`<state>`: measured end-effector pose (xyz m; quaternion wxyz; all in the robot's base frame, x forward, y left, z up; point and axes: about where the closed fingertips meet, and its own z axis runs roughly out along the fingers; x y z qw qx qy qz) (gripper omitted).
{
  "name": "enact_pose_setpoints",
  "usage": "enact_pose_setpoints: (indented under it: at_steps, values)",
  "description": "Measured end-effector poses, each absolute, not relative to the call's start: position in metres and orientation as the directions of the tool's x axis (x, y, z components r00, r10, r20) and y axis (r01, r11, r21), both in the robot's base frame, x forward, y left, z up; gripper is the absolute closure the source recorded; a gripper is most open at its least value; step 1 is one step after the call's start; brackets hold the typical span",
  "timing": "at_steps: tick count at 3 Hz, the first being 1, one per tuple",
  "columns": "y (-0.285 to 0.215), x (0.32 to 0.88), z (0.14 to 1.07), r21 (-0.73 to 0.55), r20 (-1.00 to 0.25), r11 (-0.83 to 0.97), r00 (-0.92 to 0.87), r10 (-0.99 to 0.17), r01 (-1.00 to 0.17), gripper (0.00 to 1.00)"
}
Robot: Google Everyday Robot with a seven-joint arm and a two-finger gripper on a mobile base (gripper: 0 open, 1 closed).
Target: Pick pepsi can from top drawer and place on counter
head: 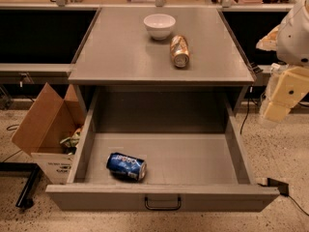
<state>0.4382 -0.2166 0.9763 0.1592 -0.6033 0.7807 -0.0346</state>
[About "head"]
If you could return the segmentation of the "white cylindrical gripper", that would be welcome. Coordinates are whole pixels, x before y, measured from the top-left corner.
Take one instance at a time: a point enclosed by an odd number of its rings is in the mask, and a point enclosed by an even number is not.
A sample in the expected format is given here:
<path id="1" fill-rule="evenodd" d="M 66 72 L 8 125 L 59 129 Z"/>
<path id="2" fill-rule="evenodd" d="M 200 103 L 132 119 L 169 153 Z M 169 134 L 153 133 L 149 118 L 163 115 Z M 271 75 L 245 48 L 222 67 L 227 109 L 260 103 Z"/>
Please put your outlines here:
<path id="1" fill-rule="evenodd" d="M 277 34 L 279 26 L 275 26 L 256 44 L 258 49 L 264 51 L 277 50 Z M 281 122 L 309 93 L 309 70 L 293 66 L 283 71 L 278 78 L 270 101 L 265 101 L 262 107 L 262 117 L 271 122 Z"/>

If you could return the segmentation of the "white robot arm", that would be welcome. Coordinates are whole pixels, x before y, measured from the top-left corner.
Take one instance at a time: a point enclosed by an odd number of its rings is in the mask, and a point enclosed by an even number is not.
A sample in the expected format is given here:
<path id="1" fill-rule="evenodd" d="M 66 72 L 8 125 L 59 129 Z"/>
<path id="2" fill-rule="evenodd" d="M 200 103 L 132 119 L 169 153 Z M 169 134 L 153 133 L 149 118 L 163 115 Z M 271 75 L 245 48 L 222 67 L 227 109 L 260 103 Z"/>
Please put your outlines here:
<path id="1" fill-rule="evenodd" d="M 274 127 L 309 93 L 309 0 L 299 0 L 256 47 L 276 52 L 284 67 L 272 67 L 260 122 Z"/>

